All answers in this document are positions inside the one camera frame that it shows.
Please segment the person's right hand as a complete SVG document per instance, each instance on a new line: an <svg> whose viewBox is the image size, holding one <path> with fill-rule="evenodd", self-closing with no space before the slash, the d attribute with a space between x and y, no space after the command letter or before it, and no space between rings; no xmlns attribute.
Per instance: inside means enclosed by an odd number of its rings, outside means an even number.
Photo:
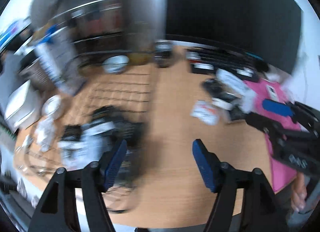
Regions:
<svg viewBox="0 0 320 232"><path fill-rule="evenodd" d="M292 184L291 207L293 211L300 212L305 208L307 192L303 173L297 173Z"/></svg>

